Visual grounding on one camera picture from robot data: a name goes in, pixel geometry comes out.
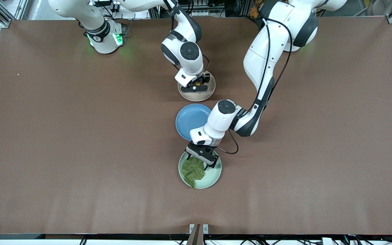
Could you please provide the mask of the green lettuce leaf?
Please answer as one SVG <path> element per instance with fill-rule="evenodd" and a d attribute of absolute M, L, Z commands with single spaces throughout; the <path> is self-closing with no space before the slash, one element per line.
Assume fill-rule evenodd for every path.
<path fill-rule="evenodd" d="M 204 162 L 195 157 L 185 159 L 180 170 L 185 183 L 193 189 L 195 188 L 195 181 L 205 177 Z"/>

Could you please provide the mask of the pale green round plate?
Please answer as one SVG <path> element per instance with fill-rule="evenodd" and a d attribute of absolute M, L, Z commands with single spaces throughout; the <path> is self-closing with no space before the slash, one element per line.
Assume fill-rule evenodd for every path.
<path fill-rule="evenodd" d="M 179 175 L 182 179 L 182 181 L 185 183 L 183 176 L 181 174 L 181 166 L 183 161 L 187 158 L 187 152 L 184 152 L 182 156 L 179 159 L 179 165 L 178 165 L 178 170 L 179 170 Z M 201 180 L 196 180 L 195 181 L 195 188 L 194 189 L 204 189 L 204 188 L 209 188 L 210 186 L 214 185 L 220 178 L 221 172 L 222 172 L 222 162 L 220 158 L 218 159 L 216 166 L 214 168 L 211 168 L 210 165 L 207 163 L 204 163 L 205 167 L 205 177 L 202 178 Z"/>

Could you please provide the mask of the beige round plate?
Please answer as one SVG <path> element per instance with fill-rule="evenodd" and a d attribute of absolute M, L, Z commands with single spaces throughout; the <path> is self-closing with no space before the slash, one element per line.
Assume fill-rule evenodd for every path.
<path fill-rule="evenodd" d="M 187 84 L 187 86 L 189 86 L 189 85 L 190 86 L 196 85 L 197 81 L 198 81 L 198 79 L 190 82 L 189 84 Z M 208 91 L 203 92 L 203 93 L 181 93 L 180 92 L 180 88 L 182 87 L 182 85 L 178 83 L 177 87 L 178 87 L 179 93 L 185 99 L 187 99 L 187 100 L 189 100 L 191 102 L 202 102 L 202 101 L 205 101 L 205 100 L 209 99 L 214 94 L 214 91 L 216 89 L 216 80 L 215 80 L 215 78 L 214 78 L 214 76 L 212 74 L 211 74 L 210 82 L 206 83 L 205 85 L 208 86 Z"/>

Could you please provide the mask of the blue round plate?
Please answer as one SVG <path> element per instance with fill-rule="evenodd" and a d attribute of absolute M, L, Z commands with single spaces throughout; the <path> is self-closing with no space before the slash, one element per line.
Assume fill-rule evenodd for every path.
<path fill-rule="evenodd" d="M 190 131 L 204 126 L 211 109 L 203 104 L 193 103 L 183 107 L 177 114 L 176 130 L 182 138 L 191 141 Z"/>

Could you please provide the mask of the bag of orange items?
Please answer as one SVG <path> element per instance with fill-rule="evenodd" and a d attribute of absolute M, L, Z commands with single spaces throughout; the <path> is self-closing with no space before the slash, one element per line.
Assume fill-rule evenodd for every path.
<path fill-rule="evenodd" d="M 249 15 L 249 17 L 256 19 L 258 12 L 259 12 L 259 9 L 264 3 L 264 0 L 252 0 L 252 1 L 253 1 L 253 5 L 249 9 L 248 15 Z"/>

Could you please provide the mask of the small metal bracket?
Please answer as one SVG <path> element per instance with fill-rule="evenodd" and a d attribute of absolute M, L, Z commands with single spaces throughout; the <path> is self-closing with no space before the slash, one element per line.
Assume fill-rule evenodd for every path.
<path fill-rule="evenodd" d="M 199 229 L 202 230 L 204 234 L 209 234 L 209 225 L 208 224 L 190 224 L 188 234 L 190 234 L 196 226 L 198 226 Z"/>

